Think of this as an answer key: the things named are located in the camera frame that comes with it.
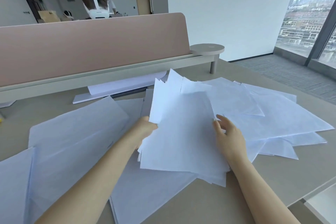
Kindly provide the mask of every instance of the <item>left hand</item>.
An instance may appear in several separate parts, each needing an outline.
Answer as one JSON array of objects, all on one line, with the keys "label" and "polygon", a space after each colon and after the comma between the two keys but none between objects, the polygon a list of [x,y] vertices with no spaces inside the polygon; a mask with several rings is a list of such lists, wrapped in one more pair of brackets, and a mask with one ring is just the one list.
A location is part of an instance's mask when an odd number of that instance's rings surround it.
[{"label": "left hand", "polygon": [[141,117],[125,134],[134,140],[136,149],[140,147],[143,139],[158,128],[155,123],[149,122],[148,120],[149,116]]}]

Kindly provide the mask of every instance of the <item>desk surface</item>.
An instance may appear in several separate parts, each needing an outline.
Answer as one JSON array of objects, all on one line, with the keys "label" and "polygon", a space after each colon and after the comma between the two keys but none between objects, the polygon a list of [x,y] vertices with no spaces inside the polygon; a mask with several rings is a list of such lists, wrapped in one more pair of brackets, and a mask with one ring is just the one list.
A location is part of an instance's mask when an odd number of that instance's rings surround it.
[{"label": "desk surface", "polygon": [[[336,127],[335,105],[272,81],[238,65],[219,60],[216,74],[209,73],[208,64],[185,67],[176,71],[193,81],[224,77],[232,81],[296,94],[298,104]],[[6,120],[0,125],[0,160],[27,148],[31,126],[91,103],[90,101],[72,104],[73,97],[84,92],[87,92],[86,88],[18,100],[13,106],[1,109]],[[138,93],[116,100],[143,96],[144,93]],[[293,204],[314,190],[321,190],[324,184],[336,177],[336,130],[319,134],[328,141],[328,144],[296,147],[295,151],[299,160],[259,155],[253,163],[286,205]],[[108,205],[98,223],[114,223]],[[241,224],[254,222],[237,180],[230,172],[227,175],[226,188],[210,185],[197,179],[143,223]]]}]

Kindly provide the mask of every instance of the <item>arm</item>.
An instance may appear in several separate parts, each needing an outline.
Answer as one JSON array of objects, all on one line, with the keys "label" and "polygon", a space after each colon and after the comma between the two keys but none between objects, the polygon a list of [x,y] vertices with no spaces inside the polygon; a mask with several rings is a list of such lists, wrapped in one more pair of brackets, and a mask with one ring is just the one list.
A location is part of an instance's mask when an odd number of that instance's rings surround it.
[{"label": "arm", "polygon": [[300,224],[247,158],[241,131],[229,119],[220,115],[217,118],[220,120],[213,123],[217,147],[236,175],[254,221],[257,224]]},{"label": "arm", "polygon": [[140,118],[35,224],[95,224],[129,158],[156,124]]}]

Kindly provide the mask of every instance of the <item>hand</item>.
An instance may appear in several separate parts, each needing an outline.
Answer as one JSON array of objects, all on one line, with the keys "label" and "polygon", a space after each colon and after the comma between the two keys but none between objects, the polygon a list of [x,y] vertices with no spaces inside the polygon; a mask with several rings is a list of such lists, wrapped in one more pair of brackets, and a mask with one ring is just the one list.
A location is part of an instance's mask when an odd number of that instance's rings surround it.
[{"label": "hand", "polygon": [[132,139],[136,149],[140,147],[143,139],[158,128],[155,123],[149,122],[148,120],[148,116],[141,117],[125,134],[125,136]]},{"label": "hand", "polygon": [[248,160],[245,139],[240,131],[228,118],[218,115],[219,120],[213,121],[216,132],[217,148],[224,155],[232,168],[237,161]]}]

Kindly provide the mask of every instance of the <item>right hand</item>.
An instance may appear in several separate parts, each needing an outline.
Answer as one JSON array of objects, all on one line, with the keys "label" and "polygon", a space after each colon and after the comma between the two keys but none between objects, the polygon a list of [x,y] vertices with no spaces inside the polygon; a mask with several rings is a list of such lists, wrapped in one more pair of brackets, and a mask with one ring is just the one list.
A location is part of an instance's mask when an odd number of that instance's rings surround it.
[{"label": "right hand", "polygon": [[245,139],[240,131],[228,118],[216,115],[219,120],[213,121],[216,132],[217,148],[224,155],[232,168],[236,162],[248,161]]}]

